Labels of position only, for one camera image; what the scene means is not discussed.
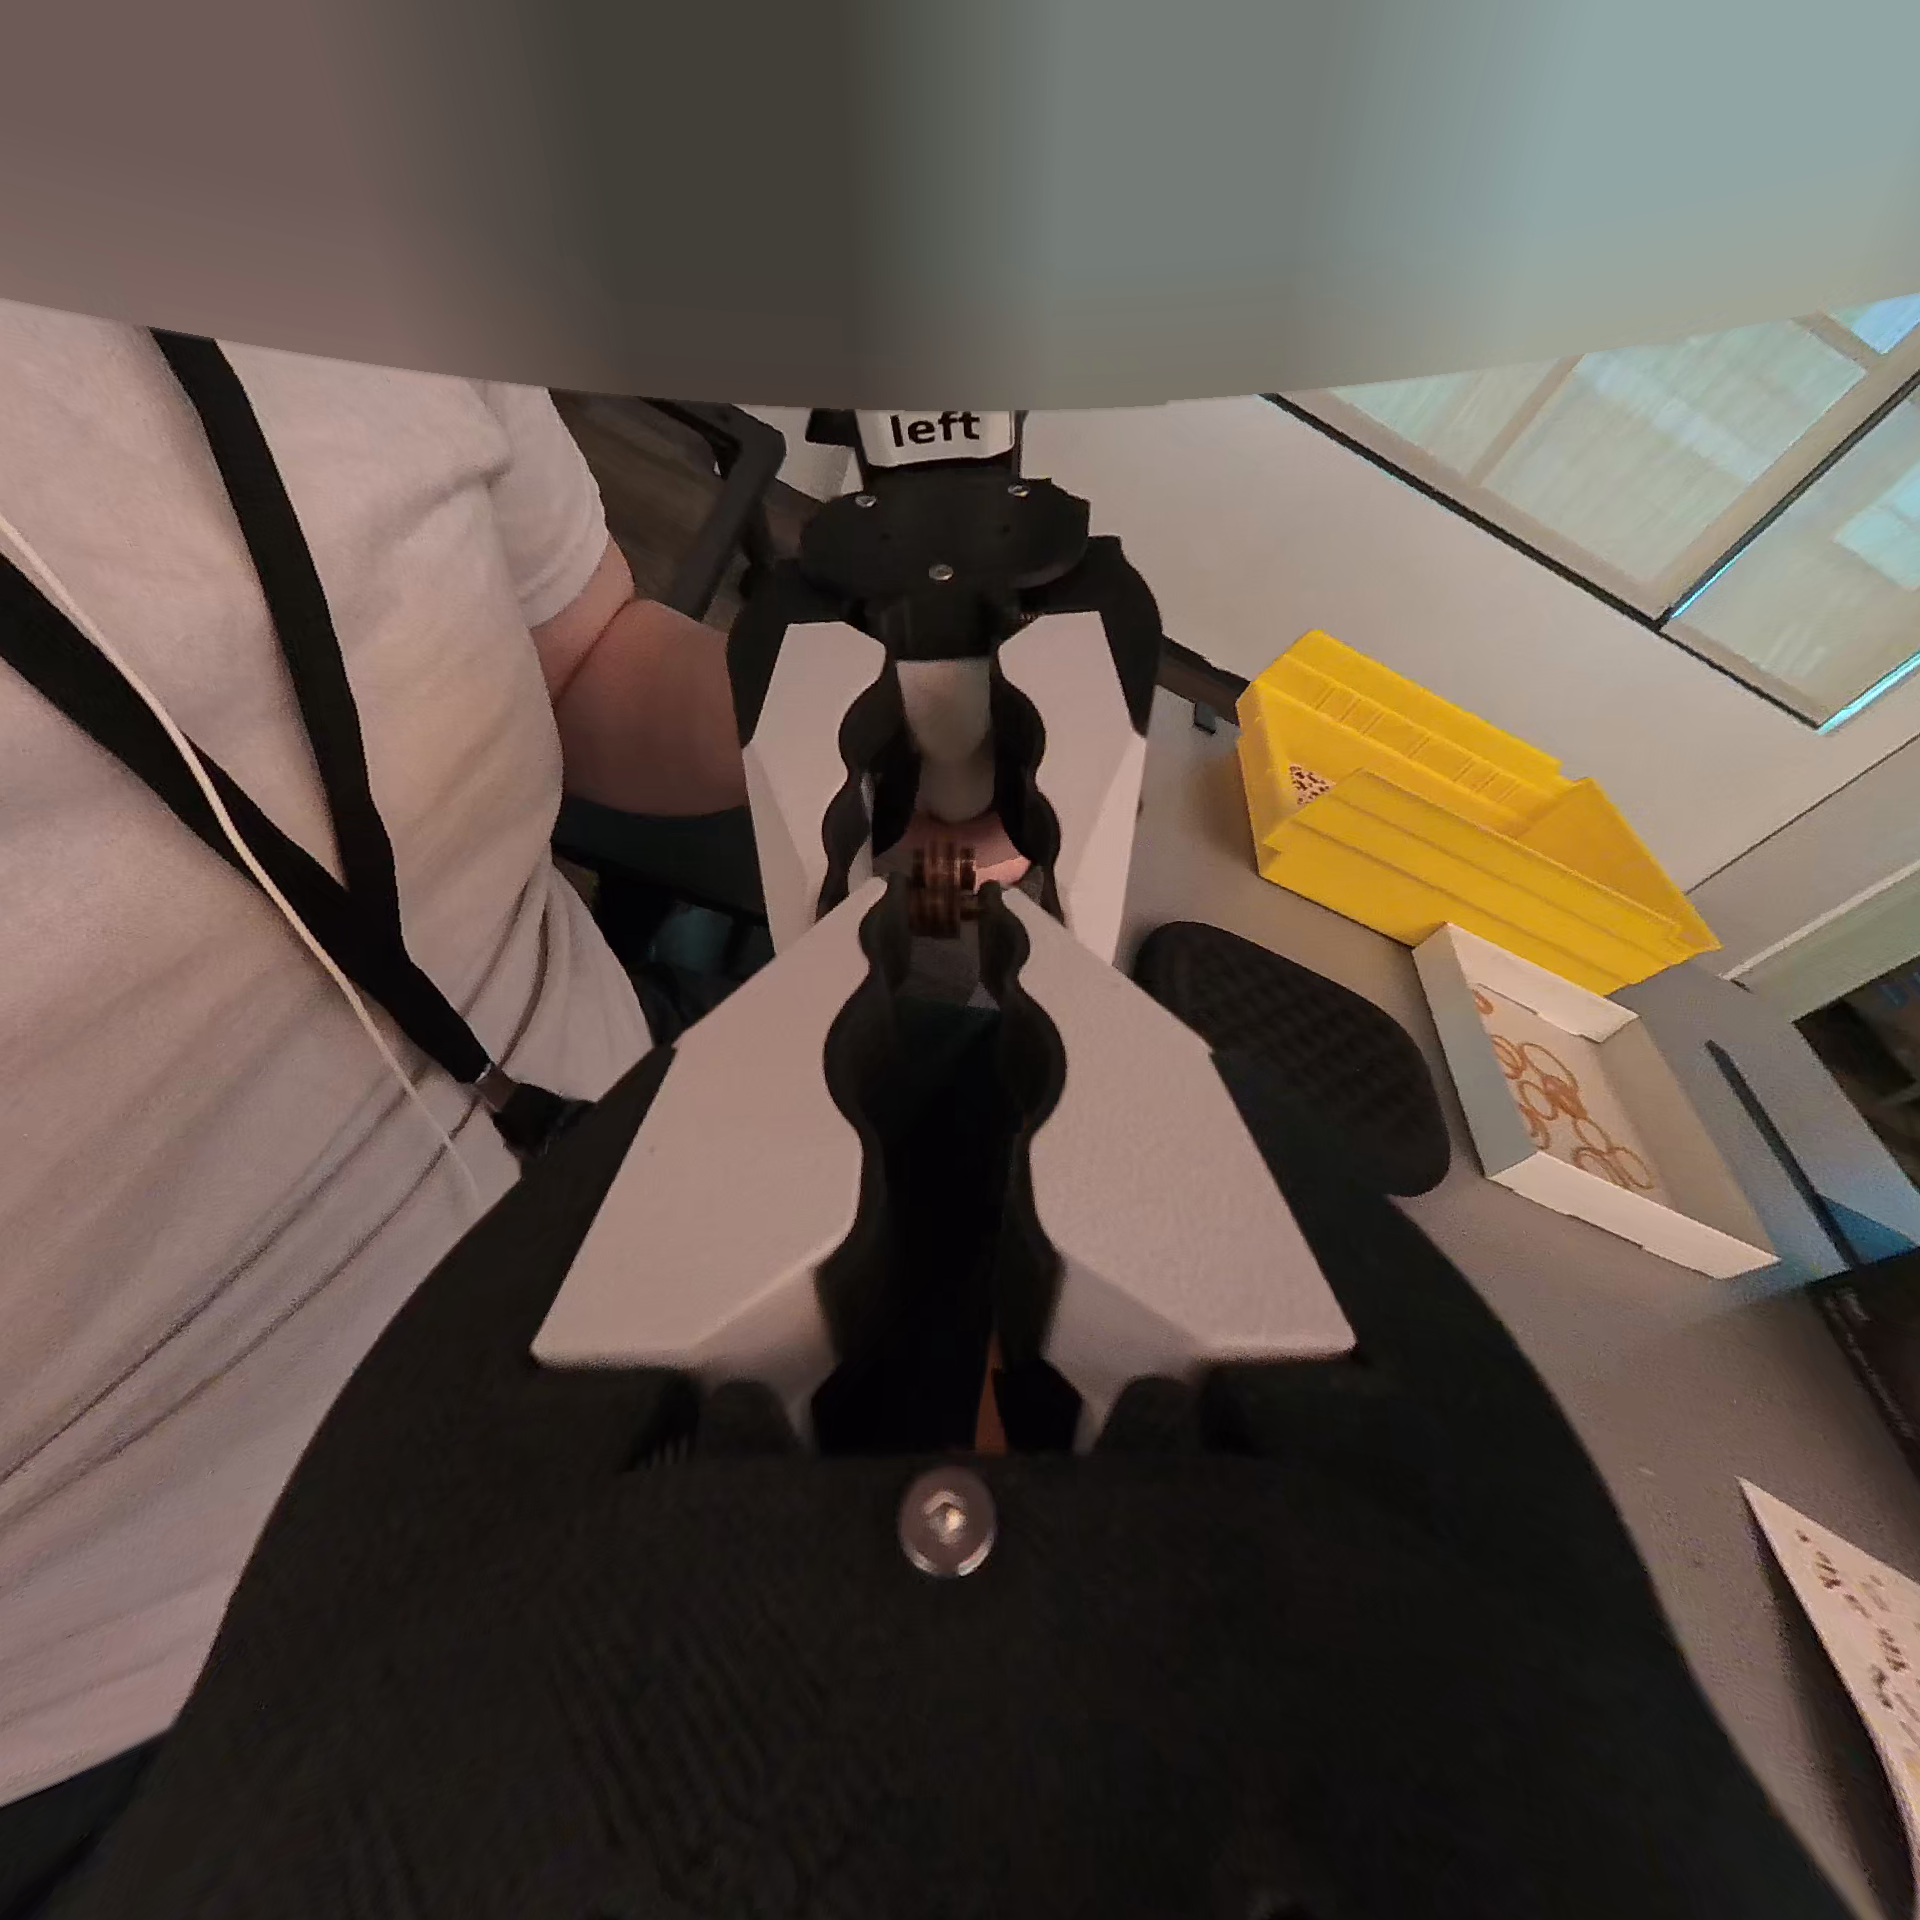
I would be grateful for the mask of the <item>grey blue box lid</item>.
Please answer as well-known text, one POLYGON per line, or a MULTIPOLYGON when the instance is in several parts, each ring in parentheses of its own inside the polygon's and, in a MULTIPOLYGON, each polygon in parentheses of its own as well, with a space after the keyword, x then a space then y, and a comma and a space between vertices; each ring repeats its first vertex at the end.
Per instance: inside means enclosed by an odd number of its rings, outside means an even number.
POLYGON ((1672 967, 1616 995, 1713 1134, 1779 1262, 1810 1281, 1918 1244, 1910 1177, 1798 1030, 1715 971, 1672 967))

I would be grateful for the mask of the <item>window with dark frame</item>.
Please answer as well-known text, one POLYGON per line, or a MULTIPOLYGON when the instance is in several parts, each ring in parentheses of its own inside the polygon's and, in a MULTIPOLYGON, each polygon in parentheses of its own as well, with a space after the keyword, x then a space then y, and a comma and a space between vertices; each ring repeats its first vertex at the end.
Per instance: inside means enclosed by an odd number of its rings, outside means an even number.
POLYGON ((1918 294, 1270 397, 1830 734, 1918 659, 1918 294))

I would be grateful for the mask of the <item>white cardboard tray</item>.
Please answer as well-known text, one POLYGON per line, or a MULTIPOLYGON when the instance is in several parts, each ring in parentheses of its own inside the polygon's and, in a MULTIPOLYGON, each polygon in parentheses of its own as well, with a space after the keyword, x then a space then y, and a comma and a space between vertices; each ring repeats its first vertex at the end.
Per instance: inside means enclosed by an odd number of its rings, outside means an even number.
POLYGON ((1710 1280, 1777 1263, 1760 1216, 1634 1013, 1453 926, 1436 929, 1410 958, 1485 1179, 1710 1280), (1531 1148, 1478 1021, 1476 987, 1601 1047, 1601 1062, 1662 1172, 1657 1195, 1597 1182, 1531 1148))

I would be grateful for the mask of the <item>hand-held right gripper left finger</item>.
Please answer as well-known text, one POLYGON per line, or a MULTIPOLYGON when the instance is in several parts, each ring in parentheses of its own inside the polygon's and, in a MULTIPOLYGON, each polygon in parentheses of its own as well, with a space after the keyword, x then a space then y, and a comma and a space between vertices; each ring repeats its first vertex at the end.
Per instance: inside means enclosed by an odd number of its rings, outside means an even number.
POLYGON ((875 981, 867 929, 901 929, 882 877, 672 1047, 536 1332, 541 1367, 749 1380, 809 1432, 837 1367, 820 1275, 856 1235, 867 1158, 829 1092, 828 1037, 875 981))

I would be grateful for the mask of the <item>person's left hand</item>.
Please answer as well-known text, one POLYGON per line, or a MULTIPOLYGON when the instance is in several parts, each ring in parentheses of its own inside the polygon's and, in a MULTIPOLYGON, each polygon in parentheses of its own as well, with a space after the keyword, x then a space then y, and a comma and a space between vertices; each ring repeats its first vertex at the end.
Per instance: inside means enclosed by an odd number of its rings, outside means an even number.
POLYGON ((933 853, 955 848, 961 877, 972 892, 990 883, 1002 886, 1020 885, 1028 870, 1028 860, 1020 853, 992 807, 955 822, 923 809, 917 811, 896 844, 894 856, 912 868, 925 848, 933 853))

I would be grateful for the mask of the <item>printed instruction sheet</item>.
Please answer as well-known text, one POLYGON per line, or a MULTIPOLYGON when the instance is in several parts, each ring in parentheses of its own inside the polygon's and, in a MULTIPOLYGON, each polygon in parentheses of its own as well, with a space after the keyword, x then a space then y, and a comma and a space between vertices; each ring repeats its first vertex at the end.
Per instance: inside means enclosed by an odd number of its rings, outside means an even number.
POLYGON ((1918 1873, 1918 1583, 1750 1479, 1750 1518, 1852 1697, 1918 1873))

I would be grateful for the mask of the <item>black chair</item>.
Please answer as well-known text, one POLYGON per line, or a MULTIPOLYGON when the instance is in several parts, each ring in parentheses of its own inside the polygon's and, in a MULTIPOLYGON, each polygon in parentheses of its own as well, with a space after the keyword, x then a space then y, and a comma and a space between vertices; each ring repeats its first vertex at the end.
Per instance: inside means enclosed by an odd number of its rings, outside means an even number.
POLYGON ((552 390, 641 597, 730 632, 763 574, 801 551, 816 503, 789 486, 785 435, 730 401, 552 390))

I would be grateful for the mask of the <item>person's left forearm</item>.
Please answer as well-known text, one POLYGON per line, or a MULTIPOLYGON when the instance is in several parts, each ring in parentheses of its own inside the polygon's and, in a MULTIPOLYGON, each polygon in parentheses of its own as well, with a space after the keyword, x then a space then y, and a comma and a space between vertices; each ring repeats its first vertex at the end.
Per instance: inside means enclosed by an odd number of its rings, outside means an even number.
POLYGON ((641 597, 614 541, 532 640, 569 800, 658 817, 748 804, 725 635, 641 597))

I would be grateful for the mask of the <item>black mesh pad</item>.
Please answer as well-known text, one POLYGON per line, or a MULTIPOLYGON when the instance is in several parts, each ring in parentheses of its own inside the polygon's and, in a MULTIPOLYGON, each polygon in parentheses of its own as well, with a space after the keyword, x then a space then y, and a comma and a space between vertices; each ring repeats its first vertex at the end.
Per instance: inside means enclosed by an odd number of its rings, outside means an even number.
POLYGON ((1206 1043, 1248 1120, 1304 1123, 1388 1195, 1446 1179, 1453 1150, 1434 1070, 1373 1001, 1189 919, 1145 932, 1134 981, 1206 1043))

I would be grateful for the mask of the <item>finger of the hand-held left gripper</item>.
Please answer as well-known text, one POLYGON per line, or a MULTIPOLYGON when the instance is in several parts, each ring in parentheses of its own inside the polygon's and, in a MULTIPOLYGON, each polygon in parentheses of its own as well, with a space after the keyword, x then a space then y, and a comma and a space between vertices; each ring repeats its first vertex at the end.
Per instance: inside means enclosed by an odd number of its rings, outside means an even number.
POLYGON ((901 735, 896 664, 843 620, 789 625, 744 748, 772 948, 874 877, 877 771, 901 735))
POLYGON ((995 807, 1041 899, 1102 963, 1120 945, 1145 721, 1097 613, 1046 613, 992 661, 995 807))

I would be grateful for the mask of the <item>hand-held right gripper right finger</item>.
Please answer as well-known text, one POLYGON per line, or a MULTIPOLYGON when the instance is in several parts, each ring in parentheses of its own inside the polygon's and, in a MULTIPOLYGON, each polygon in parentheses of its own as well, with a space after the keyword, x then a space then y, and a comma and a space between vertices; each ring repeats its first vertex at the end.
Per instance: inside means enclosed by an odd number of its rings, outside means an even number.
POLYGON ((1016 1437, 1088 1451, 1136 1380, 1354 1355, 1212 1047, 1024 893, 984 896, 981 973, 1016 1117, 995 1269, 1016 1437))

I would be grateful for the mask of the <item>person's dark trousers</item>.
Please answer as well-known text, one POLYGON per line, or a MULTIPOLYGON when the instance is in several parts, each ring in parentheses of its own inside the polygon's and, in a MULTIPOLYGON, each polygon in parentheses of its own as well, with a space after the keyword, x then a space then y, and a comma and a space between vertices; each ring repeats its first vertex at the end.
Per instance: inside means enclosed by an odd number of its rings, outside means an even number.
POLYGON ((35 1917, 98 1851, 174 1728, 3 1805, 3 1916, 35 1917))

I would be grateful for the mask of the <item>yellow plastic storage bin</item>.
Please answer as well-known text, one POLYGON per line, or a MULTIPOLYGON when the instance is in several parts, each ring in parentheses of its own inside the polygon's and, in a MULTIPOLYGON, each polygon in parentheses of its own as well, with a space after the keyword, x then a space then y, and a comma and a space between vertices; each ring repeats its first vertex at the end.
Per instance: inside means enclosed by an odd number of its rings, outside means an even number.
POLYGON ((1256 835, 1265 879, 1412 948, 1453 926, 1611 995, 1720 942, 1594 782, 1548 848, 1356 772, 1256 835))
POLYGON ((1354 777, 1505 835, 1530 828, 1573 789, 1555 756, 1324 631, 1305 632, 1251 678, 1235 715, 1261 875, 1284 820, 1354 777))

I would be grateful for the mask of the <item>group of wooden rings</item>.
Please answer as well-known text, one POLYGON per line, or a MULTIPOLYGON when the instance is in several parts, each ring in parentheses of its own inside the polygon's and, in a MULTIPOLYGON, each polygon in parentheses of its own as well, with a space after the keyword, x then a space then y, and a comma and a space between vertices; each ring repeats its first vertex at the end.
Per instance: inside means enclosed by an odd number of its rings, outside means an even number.
POLYGON ((1619 1187, 1657 1195, 1662 1172, 1601 1062, 1601 1047, 1489 987, 1474 1006, 1531 1148, 1619 1187))

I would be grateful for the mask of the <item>black flat device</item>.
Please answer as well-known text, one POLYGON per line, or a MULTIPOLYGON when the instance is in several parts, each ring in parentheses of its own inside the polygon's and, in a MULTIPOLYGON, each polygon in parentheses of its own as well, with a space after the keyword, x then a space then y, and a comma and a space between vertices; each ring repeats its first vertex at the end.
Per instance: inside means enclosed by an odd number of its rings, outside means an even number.
POLYGON ((1808 1286, 1808 1301, 1918 1473, 1918 1249, 1808 1286))

